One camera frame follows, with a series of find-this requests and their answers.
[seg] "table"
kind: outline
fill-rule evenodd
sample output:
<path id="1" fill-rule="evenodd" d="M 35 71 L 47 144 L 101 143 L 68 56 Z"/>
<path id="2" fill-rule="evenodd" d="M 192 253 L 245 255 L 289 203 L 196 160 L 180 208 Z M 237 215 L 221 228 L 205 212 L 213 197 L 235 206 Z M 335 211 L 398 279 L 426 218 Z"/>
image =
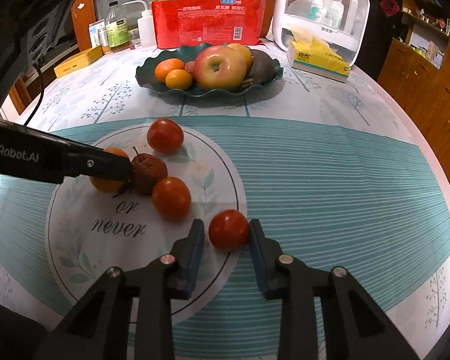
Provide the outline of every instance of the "table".
<path id="1" fill-rule="evenodd" d="M 267 90 L 238 99 L 158 96 L 134 75 L 160 50 L 138 48 L 55 80 L 29 126 L 92 144 L 166 116 L 203 134 L 233 162 L 248 218 L 312 267 L 347 267 L 423 358 L 450 322 L 450 187 L 437 159 L 357 67 L 342 84 L 291 69 L 273 43 L 257 48 L 284 66 Z M 48 328 L 72 305 L 46 253 L 54 189 L 6 176 L 0 189 L 0 303 Z M 256 290 L 247 250 L 217 291 L 174 325 L 177 355 L 274 358 L 280 305 Z"/>

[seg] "green label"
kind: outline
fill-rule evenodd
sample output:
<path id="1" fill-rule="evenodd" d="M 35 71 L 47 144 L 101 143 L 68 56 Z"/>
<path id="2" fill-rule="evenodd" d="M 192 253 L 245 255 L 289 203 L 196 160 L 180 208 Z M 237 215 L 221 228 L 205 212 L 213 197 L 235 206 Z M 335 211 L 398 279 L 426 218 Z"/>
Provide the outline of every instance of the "green label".
<path id="1" fill-rule="evenodd" d="M 128 42 L 127 20 L 122 19 L 106 25 L 106 34 L 110 47 Z"/>

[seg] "screw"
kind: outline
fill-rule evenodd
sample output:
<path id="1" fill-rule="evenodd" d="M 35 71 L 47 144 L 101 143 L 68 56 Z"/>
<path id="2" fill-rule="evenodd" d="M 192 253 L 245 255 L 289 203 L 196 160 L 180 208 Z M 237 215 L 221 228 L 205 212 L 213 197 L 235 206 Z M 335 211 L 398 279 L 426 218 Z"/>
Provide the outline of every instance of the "screw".
<path id="1" fill-rule="evenodd" d="M 342 266 L 336 266 L 332 272 L 334 273 L 337 278 L 343 278 L 344 276 L 347 276 L 347 270 L 343 268 Z"/>
<path id="2" fill-rule="evenodd" d="M 278 261 L 280 261 L 282 264 L 288 265 L 293 263 L 293 257 L 289 254 L 281 254 L 280 257 L 278 257 Z"/>
<path id="3" fill-rule="evenodd" d="M 171 254 L 164 254 L 162 257 L 160 257 L 160 262 L 165 265 L 172 264 L 175 262 L 175 256 Z"/>
<path id="4" fill-rule="evenodd" d="M 116 278 L 118 276 L 120 276 L 123 271 L 118 268 L 117 266 L 111 266 L 110 268 L 108 268 L 106 270 L 107 275 L 109 275 L 111 278 Z"/>

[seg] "tomato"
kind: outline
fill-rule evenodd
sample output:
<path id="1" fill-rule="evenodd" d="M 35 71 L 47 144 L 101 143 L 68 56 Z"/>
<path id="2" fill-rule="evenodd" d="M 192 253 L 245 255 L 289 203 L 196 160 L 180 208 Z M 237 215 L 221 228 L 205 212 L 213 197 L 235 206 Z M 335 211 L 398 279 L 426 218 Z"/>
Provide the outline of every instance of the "tomato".
<path id="1" fill-rule="evenodd" d="M 224 210 L 211 220 L 208 236 L 217 249 L 238 249 L 250 241 L 250 227 L 240 211 Z"/>
<path id="2" fill-rule="evenodd" d="M 167 177 L 156 183 L 151 200 L 163 218 L 174 222 L 187 216 L 192 203 L 187 185 L 176 177 Z"/>
<path id="3" fill-rule="evenodd" d="M 162 154 L 179 149 L 183 143 L 183 130 L 170 119 L 160 118 L 154 121 L 147 132 L 150 147 Z"/>

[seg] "yellow tissue pack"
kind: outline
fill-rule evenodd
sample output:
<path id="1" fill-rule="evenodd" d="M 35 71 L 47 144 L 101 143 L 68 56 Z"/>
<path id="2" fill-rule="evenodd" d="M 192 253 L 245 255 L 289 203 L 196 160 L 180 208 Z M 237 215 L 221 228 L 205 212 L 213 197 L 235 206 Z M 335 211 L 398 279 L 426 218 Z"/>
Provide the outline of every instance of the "yellow tissue pack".
<path id="1" fill-rule="evenodd" d="M 350 65 L 330 49 L 327 42 L 312 32 L 290 25 L 294 40 L 288 45 L 290 66 L 342 83 L 347 81 Z"/>

